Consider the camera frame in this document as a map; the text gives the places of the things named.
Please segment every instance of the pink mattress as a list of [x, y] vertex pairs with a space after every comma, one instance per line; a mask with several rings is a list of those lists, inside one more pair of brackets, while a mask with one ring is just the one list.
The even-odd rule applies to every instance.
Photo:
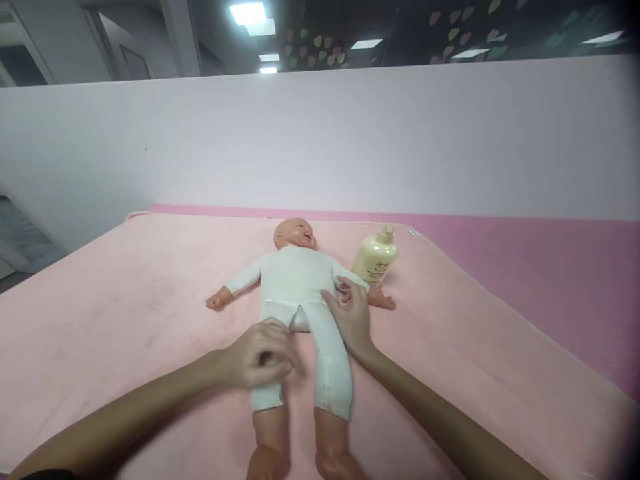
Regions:
[[[124, 392], [234, 340], [256, 290], [222, 313], [204, 300], [270, 251], [276, 220], [140, 215], [0, 296], [0, 470]], [[372, 223], [313, 226], [345, 266]], [[218, 232], [229, 233], [226, 240]], [[373, 312], [376, 344], [552, 478], [614, 478], [637, 404], [401, 227], [386, 282], [396, 312]], [[307, 371], [313, 348], [297, 334]], [[460, 478], [415, 422], [353, 365], [354, 453], [373, 479]], [[313, 466], [310, 377], [289, 384], [290, 478]], [[152, 438], [122, 479], [241, 478], [253, 450], [249, 396], [202, 400]]]

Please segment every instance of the lotion bottle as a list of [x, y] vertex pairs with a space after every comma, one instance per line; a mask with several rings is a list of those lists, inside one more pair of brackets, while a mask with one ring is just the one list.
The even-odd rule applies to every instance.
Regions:
[[398, 256], [398, 248], [393, 244], [394, 230], [394, 225], [386, 223], [376, 235], [365, 238], [353, 264], [351, 271], [372, 287], [380, 286]]

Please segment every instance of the bottle label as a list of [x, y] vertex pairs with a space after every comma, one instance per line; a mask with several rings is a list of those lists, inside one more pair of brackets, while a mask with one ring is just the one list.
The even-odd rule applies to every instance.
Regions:
[[384, 262], [380, 260], [369, 262], [366, 266], [367, 278], [363, 280], [370, 286], [377, 287], [378, 285], [380, 285], [380, 283], [382, 283], [382, 279], [387, 274], [387, 270], [390, 264], [390, 261]]

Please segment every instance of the doll head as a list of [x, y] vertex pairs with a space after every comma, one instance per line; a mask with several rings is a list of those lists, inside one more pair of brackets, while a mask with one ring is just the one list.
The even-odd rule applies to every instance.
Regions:
[[309, 222], [303, 219], [288, 219], [275, 228], [273, 244], [278, 250], [288, 245], [315, 250], [317, 242]]

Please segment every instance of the doll hand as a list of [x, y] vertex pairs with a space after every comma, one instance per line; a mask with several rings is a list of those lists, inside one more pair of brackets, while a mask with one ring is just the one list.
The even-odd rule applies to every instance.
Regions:
[[367, 300], [373, 307], [395, 310], [395, 300], [392, 297], [385, 297], [385, 294], [379, 287], [371, 287], [369, 289]]
[[226, 287], [220, 288], [215, 295], [212, 295], [207, 300], [207, 308], [211, 310], [222, 310], [222, 308], [228, 304], [233, 298], [233, 294]]
[[207, 308], [210, 310], [222, 310], [224, 306], [225, 301], [217, 293], [209, 297], [207, 300]]

